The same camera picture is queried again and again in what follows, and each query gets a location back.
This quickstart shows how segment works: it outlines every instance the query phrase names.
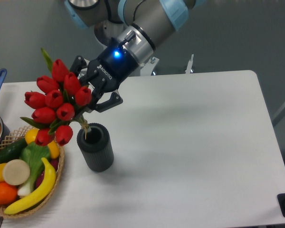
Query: lemon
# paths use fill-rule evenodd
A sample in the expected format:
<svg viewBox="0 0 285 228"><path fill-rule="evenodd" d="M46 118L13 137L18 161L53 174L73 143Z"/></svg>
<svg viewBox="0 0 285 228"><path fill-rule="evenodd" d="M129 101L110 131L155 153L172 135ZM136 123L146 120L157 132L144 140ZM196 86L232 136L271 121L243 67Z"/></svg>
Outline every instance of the lemon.
<svg viewBox="0 0 285 228"><path fill-rule="evenodd" d="M25 134L25 141L29 145L31 142L34 142L38 133L38 129L33 128L28 130L28 132Z"/></svg>
<svg viewBox="0 0 285 228"><path fill-rule="evenodd" d="M60 151L59 151L57 144L54 141L51 141L47 146L49 147L51 159L55 159L59 157Z"/></svg>

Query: green leaf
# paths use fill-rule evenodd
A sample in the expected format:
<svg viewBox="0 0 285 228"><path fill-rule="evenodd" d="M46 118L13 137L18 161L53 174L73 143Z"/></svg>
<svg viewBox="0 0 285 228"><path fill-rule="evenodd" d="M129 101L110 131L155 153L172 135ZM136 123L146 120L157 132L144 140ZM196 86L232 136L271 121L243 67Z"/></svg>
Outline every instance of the green leaf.
<svg viewBox="0 0 285 228"><path fill-rule="evenodd" d="M32 125L33 127L36 127L38 129L47 128L48 126L45 124L37 123L33 119L27 118L27 117L20 117L21 120L27 122L28 124Z"/></svg>
<svg viewBox="0 0 285 228"><path fill-rule="evenodd" d="M68 124L69 124L68 121L63 121L63 120L61 120L60 122L56 123L55 125L53 125L53 126L51 127L51 129L48 131L48 134L53 134L53 133L57 130L57 128L58 128L59 126L68 125Z"/></svg>
<svg viewBox="0 0 285 228"><path fill-rule="evenodd" d="M74 106L74 111L75 111L76 114L80 113L85 108L85 107L82 107L82 106L77 105L77 104L74 104L73 106Z"/></svg>
<svg viewBox="0 0 285 228"><path fill-rule="evenodd" d="M63 96L63 101L64 101L65 103L70 103L70 98L69 98L69 96L68 96L66 90L63 91L62 96Z"/></svg>
<svg viewBox="0 0 285 228"><path fill-rule="evenodd" d="M25 161L30 170L29 178L19 187L20 192L31 193L35 187L35 181L44 170L41 158L50 160L50 150L48 146L38 146L31 142L21 151L20 159Z"/></svg>
<svg viewBox="0 0 285 228"><path fill-rule="evenodd" d="M51 60L50 56L48 55L48 53L45 49L41 48L41 53L42 53L43 58L45 59L45 61L47 63L48 70L52 73L53 61Z"/></svg>
<svg viewBox="0 0 285 228"><path fill-rule="evenodd" d="M52 123L51 123L51 125L49 126L50 128L52 128L53 126L55 126L58 122L60 122L60 119L56 119L56 120L54 120Z"/></svg>

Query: bok choy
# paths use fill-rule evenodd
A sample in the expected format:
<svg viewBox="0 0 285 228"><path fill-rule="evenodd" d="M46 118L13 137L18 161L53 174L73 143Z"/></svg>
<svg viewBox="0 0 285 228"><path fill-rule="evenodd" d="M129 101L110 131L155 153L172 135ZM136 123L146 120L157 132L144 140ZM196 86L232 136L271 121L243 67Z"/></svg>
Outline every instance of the bok choy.
<svg viewBox="0 0 285 228"><path fill-rule="evenodd" d="M35 142L31 142L22 150L20 159L29 165L30 175L27 181L18 188L18 195L20 197L25 197L34 190L35 181L44 170L41 158L50 159L48 146L38 146Z"/></svg>

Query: blue led light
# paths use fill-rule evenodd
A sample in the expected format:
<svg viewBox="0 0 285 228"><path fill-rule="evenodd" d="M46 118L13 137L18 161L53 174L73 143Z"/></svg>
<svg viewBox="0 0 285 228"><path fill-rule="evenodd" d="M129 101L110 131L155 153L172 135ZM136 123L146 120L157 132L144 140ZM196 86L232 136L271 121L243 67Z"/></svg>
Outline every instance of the blue led light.
<svg viewBox="0 0 285 228"><path fill-rule="evenodd" d="M114 52L114 57L115 58L119 58L121 56L121 54L118 52L118 51L115 51Z"/></svg>

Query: gripper logo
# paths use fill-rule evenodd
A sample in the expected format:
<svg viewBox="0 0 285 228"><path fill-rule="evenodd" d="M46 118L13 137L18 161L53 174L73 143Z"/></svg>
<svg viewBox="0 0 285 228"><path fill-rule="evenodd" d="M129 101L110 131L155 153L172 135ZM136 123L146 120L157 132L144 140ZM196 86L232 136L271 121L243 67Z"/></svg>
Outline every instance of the gripper logo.
<svg viewBox="0 0 285 228"><path fill-rule="evenodd" d="M110 80L112 79L112 76L103 68L101 64L97 68L100 69L105 75L107 75Z"/></svg>

